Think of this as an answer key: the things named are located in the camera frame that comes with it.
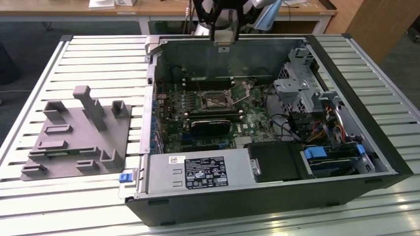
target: desk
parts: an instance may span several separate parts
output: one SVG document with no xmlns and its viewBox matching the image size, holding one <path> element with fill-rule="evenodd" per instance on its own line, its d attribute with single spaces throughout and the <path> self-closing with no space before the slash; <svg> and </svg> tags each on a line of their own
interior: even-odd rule
<svg viewBox="0 0 420 236">
<path fill-rule="evenodd" d="M 55 22 L 55 21 L 137 21 L 142 34 L 149 34 L 149 21 L 182 21 L 183 0 L 138 0 L 134 6 L 115 6 L 115 9 L 89 11 L 87 0 L 1 0 L 0 21 Z M 314 21 L 313 33 L 323 33 L 335 10 L 326 10 L 318 0 L 298 8 L 281 8 L 275 21 Z"/>
<path fill-rule="evenodd" d="M 67 108 L 79 107 L 79 102 L 69 99 L 75 85 L 87 85 L 90 96 L 103 106 L 113 100 L 133 106 L 125 168 L 138 167 L 145 36 L 74 36 L 71 41 L 58 43 L 0 147 L 0 235 L 370 236 L 402 235 L 418 230 L 420 135 L 406 126 L 418 125 L 413 123 L 420 114 L 351 40 L 345 41 L 339 35 L 317 39 L 383 132 L 390 134 L 389 140 L 414 172 L 410 178 L 342 206 L 167 227 L 146 227 L 126 208 L 123 197 L 134 188 L 131 185 L 119 188 L 118 174 L 19 181 L 19 170 L 42 130 L 45 115 L 39 110 L 47 100 L 55 99 L 63 99 Z M 321 78 L 333 88 L 323 73 Z"/>
</svg>

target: white sticker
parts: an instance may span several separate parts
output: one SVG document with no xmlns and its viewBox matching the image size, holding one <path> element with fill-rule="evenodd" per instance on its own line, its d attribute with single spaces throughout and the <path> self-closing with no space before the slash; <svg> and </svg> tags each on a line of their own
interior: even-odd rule
<svg viewBox="0 0 420 236">
<path fill-rule="evenodd" d="M 134 15 L 135 13 L 130 12 L 130 11 L 118 11 L 117 14 L 118 15 Z"/>
<path fill-rule="evenodd" d="M 185 156 L 169 156 L 169 164 L 181 164 L 183 160 Z"/>
<path fill-rule="evenodd" d="M 227 53 L 229 52 L 229 48 L 227 47 L 219 47 L 218 48 L 218 52 L 219 53 Z"/>
</svg>

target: blue drive bracket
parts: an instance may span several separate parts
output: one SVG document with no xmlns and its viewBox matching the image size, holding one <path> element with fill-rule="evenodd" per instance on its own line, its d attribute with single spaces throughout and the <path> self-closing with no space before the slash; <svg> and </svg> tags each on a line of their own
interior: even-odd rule
<svg viewBox="0 0 420 236">
<path fill-rule="evenodd" d="M 365 148 L 362 147 L 361 144 L 357 144 L 357 151 L 359 156 L 363 156 L 366 154 Z"/>
<path fill-rule="evenodd" d="M 302 153 L 306 159 L 326 157 L 323 147 L 307 147 Z"/>
<path fill-rule="evenodd" d="M 131 182 L 131 173 L 121 173 L 118 181 L 119 181 L 119 183 L 129 183 L 129 182 Z"/>
</svg>

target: wooden table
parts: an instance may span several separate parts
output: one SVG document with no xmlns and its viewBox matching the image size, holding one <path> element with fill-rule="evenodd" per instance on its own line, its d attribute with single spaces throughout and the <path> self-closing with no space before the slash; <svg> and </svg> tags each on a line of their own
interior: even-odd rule
<svg viewBox="0 0 420 236">
<path fill-rule="evenodd" d="M 137 0 L 134 6 L 89 11 L 87 0 L 1 0 L 0 21 L 137 21 L 142 34 L 150 34 L 149 21 L 182 21 L 186 0 Z M 314 21 L 313 33 L 323 33 L 335 10 L 326 10 L 318 0 L 298 8 L 282 7 L 275 21 Z"/>
</svg>

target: barcode label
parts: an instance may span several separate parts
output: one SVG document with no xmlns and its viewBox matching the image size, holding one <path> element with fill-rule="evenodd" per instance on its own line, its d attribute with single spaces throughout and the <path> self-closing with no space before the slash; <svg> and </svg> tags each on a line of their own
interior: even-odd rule
<svg viewBox="0 0 420 236">
<path fill-rule="evenodd" d="M 185 156 L 169 156 L 169 164 L 181 164 L 183 160 Z"/>
</svg>

